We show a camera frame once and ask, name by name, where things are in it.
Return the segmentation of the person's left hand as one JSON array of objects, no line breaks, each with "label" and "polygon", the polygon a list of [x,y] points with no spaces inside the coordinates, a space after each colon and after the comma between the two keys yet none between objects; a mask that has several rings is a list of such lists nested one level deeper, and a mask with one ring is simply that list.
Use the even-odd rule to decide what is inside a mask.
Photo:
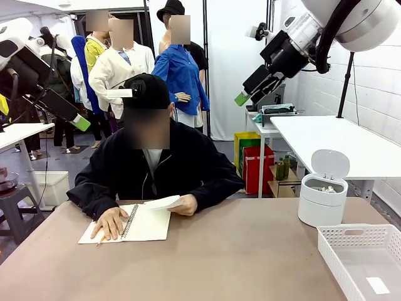
[{"label": "person's left hand", "polygon": [[178,199],[180,205],[170,208],[169,211],[182,216],[193,216],[197,210],[197,200],[194,195],[186,194]]}]

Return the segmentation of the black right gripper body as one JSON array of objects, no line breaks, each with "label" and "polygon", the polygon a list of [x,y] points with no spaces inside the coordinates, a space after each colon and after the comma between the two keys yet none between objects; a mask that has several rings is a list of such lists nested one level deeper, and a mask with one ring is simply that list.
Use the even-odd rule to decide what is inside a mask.
[{"label": "black right gripper body", "polygon": [[261,57],[267,63],[262,71],[260,66],[260,76],[263,79],[273,77],[278,73],[285,78],[293,78],[309,61],[309,48],[312,46],[312,38],[305,36],[304,33],[289,35],[280,30],[267,43],[260,52]]}]

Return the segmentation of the person's right hand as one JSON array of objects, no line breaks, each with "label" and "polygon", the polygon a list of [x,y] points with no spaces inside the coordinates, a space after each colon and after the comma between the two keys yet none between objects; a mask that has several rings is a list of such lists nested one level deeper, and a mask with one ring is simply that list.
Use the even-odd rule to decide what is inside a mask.
[{"label": "person's right hand", "polygon": [[119,207],[106,210],[98,218],[91,239],[94,239],[97,233],[102,230],[107,241],[116,240],[123,233],[123,222],[127,219],[129,219],[129,215]]}]

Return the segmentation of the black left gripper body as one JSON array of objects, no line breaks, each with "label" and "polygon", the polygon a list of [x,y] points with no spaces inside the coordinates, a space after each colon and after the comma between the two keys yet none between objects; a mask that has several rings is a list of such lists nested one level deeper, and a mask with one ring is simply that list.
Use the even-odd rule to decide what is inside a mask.
[{"label": "black left gripper body", "polygon": [[1,70],[1,94],[7,98],[11,97],[13,90],[12,71],[18,76],[17,96],[37,97],[48,79],[50,66],[41,58],[34,58],[30,63],[26,63],[14,55]]}]

